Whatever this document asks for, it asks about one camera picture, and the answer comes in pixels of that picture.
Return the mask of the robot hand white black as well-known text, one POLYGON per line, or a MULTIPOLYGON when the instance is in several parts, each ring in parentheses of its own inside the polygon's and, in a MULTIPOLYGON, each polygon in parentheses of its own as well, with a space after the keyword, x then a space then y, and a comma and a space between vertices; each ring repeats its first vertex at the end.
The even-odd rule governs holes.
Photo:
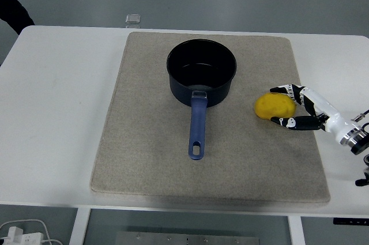
POLYGON ((323 130, 333 134, 338 143, 355 128, 347 122, 339 111, 314 90, 295 84, 282 85, 270 89, 272 93, 287 95, 293 102, 304 107, 307 116, 271 117, 271 121, 290 130, 323 130))

